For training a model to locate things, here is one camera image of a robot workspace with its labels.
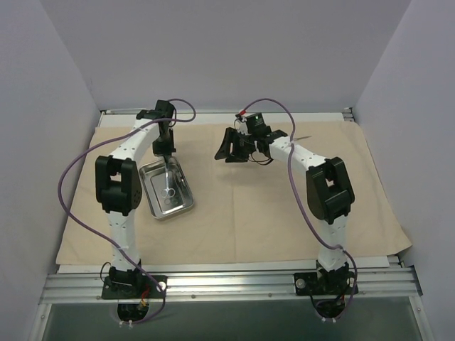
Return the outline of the steel tweezers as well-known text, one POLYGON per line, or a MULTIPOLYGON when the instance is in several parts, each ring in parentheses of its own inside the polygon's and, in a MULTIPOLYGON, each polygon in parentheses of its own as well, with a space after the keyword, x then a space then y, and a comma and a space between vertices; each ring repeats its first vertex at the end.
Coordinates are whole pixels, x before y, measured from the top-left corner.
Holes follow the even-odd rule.
POLYGON ((309 136, 300 136, 300 137, 297 137, 297 138, 294 138, 292 141, 295 143, 300 143, 300 141, 304 141, 304 140, 307 140, 307 139, 311 139, 313 136, 312 135, 309 135, 309 136))

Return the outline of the steel instrument tray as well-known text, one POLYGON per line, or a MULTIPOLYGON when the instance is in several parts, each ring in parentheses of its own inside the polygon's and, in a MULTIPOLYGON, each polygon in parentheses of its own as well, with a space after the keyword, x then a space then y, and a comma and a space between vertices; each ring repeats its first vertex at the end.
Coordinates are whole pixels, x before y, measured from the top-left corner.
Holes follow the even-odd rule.
POLYGON ((193 208, 193 193, 176 157, 142 166, 139 177, 156 219, 165 220, 193 208))

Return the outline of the beige cloth kit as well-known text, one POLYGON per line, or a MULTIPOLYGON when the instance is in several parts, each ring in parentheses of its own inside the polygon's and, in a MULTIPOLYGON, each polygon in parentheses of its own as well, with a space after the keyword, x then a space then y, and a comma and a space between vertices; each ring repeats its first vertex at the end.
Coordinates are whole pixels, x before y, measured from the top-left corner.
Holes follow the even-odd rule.
MULTIPOLYGON (((146 265, 251 263, 315 259, 319 243, 291 190, 285 163, 268 166, 214 159, 222 124, 179 124, 176 156, 195 203, 155 219, 142 200, 135 214, 136 245, 146 265)), ((388 256, 411 246, 380 183, 362 129, 349 121, 301 122, 308 150, 341 158, 355 193, 347 250, 355 257, 388 256)))

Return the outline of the steel surgical scissors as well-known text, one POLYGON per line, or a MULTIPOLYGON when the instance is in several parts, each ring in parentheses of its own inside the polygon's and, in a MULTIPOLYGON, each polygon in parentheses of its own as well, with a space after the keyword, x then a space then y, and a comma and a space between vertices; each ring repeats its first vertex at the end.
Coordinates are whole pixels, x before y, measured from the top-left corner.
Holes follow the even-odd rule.
POLYGON ((168 166, 168 157, 164 156, 164 175, 165 175, 165 187, 161 191, 161 197, 162 198, 173 198, 174 195, 176 194, 176 191, 174 188, 170 186, 170 175, 169 175, 169 166, 168 166))

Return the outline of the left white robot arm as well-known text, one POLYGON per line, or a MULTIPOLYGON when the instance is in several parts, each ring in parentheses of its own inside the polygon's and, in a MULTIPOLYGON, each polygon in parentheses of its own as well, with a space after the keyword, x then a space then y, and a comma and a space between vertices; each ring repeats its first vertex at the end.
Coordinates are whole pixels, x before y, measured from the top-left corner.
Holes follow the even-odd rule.
POLYGON ((109 280, 128 298, 137 297, 144 284, 136 268, 141 259, 136 247, 134 215, 142 199, 137 162, 151 148, 167 162, 176 151, 169 119, 176 108, 170 101, 159 100, 153 110, 136 116, 132 135, 108 156, 95 161, 95 194, 106 212, 113 246, 109 280))

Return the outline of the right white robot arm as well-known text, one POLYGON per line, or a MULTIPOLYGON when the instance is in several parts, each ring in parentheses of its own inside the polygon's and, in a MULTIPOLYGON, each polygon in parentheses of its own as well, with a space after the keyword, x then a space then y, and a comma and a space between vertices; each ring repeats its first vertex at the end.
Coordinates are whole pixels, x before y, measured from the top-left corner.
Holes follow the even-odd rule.
POLYGON ((303 146, 294 138, 296 124, 291 120, 291 133, 272 130, 261 113, 236 116, 237 126, 225 130, 214 159, 226 163, 245 163, 253 153, 266 156, 269 162, 281 161, 287 166, 288 178, 296 203, 320 249, 316 285, 332 293, 341 285, 337 272, 348 263, 346 225, 355 194, 346 165, 339 157, 326 158, 303 146))

